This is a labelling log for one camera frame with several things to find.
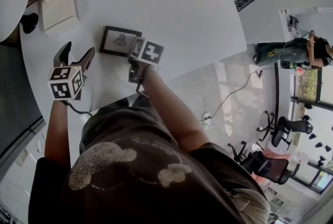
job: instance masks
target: framed drawing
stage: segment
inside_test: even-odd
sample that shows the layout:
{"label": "framed drawing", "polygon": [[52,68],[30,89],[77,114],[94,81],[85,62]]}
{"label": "framed drawing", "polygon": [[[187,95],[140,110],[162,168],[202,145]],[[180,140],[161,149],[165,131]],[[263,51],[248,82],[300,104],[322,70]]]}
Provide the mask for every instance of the framed drawing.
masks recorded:
{"label": "framed drawing", "polygon": [[141,36],[139,31],[105,26],[99,52],[126,57],[136,37]]}

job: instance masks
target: table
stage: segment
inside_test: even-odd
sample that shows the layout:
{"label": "table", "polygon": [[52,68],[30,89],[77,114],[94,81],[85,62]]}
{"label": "table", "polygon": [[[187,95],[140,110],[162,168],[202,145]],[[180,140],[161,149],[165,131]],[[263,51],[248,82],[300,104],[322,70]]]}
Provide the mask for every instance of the table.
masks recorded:
{"label": "table", "polygon": [[[165,47],[158,73],[168,80],[214,61],[246,50],[246,42],[233,0],[75,0],[81,26],[49,37],[42,28],[39,2],[26,9],[40,23],[30,34],[20,27],[25,68],[37,104],[46,122],[52,105],[47,73],[53,57],[72,41],[69,62],[78,61],[92,46],[99,49],[104,26],[140,31],[143,37]],[[95,110],[135,93],[128,83],[126,58],[96,53],[78,110]],[[71,160],[78,157],[83,124],[69,110]]]}

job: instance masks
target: black office chair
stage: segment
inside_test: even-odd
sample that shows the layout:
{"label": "black office chair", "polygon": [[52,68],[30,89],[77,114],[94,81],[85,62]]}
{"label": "black office chair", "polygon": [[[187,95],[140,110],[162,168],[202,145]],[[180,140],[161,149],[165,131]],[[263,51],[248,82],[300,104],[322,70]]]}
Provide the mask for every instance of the black office chair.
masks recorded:
{"label": "black office chair", "polygon": [[265,111],[265,114],[267,115],[267,127],[263,128],[263,129],[257,128],[257,131],[259,131],[259,132],[266,131],[264,137],[262,139],[259,139],[260,142],[263,142],[265,140],[267,134],[270,131],[274,130],[273,122],[274,122],[275,115],[273,113],[271,113],[272,119],[270,120],[270,115],[267,110]]}
{"label": "black office chair", "polygon": [[[242,155],[242,151],[239,154],[234,153],[234,160],[236,160],[239,155]],[[248,157],[239,162],[239,164],[250,174],[254,173],[257,176],[269,179],[279,185],[285,184],[292,173],[287,169],[289,164],[288,160],[268,158],[259,151],[249,153]]]}
{"label": "black office chair", "polygon": [[244,149],[246,147],[246,142],[245,141],[242,141],[241,144],[243,145],[243,147],[241,148],[239,154],[237,154],[234,146],[231,143],[228,143],[228,146],[231,147],[231,149],[233,150],[234,161],[236,161],[238,163],[240,163],[240,161],[242,160],[242,155],[243,155]]}
{"label": "black office chair", "polygon": [[296,132],[305,132],[306,134],[310,134],[313,130],[313,126],[309,123],[310,118],[305,118],[304,120],[298,120],[298,121],[290,121],[286,117],[280,117],[277,125],[274,127],[274,131],[271,132],[272,135],[272,145],[274,147],[277,147],[281,140],[286,142],[288,144],[288,148],[291,144],[291,141],[288,141],[289,139],[289,133],[291,131]]}

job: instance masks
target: person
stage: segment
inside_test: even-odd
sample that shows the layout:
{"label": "person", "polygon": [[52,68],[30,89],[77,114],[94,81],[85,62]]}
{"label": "person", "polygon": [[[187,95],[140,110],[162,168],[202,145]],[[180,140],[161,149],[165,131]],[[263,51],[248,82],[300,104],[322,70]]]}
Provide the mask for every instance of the person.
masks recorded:
{"label": "person", "polygon": [[240,165],[151,67],[141,95],[101,108],[85,124],[71,168],[67,108],[54,101],[36,164],[29,223],[267,223],[269,204]]}
{"label": "person", "polygon": [[281,60],[287,63],[308,62],[313,67],[325,67],[333,61],[333,49],[326,39],[319,38],[312,30],[309,40],[296,38],[287,43],[267,43],[258,45],[253,61],[258,66]]}

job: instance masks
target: yellow object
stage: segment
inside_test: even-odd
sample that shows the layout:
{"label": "yellow object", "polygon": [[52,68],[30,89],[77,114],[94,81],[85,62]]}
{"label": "yellow object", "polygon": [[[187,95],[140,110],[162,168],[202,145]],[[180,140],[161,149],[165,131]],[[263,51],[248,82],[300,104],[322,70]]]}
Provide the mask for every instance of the yellow object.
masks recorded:
{"label": "yellow object", "polygon": [[269,53],[268,53],[268,56],[269,56],[269,57],[275,56],[275,51],[273,50],[273,51],[269,52]]}

